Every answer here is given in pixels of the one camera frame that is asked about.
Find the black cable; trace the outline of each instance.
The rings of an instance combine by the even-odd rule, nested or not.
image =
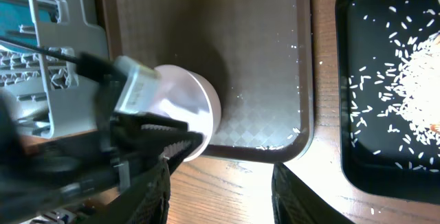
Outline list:
[[[76,57],[68,56],[68,55],[63,55],[63,54],[58,53],[58,52],[51,52],[51,51],[49,51],[47,49],[39,48],[37,46],[29,45],[27,43],[22,43],[22,42],[14,41],[14,40],[8,39],[8,38],[6,38],[4,36],[0,36],[0,42],[8,44],[8,45],[11,45],[11,46],[14,46],[14,47],[17,47],[17,48],[26,49],[26,50],[29,50],[31,52],[35,52],[35,53],[43,54],[43,55],[46,55],[46,56],[51,56],[51,57],[54,57],[54,58],[58,58],[60,60],[64,60],[64,61],[69,62],[69,63],[78,64],[78,59]]]

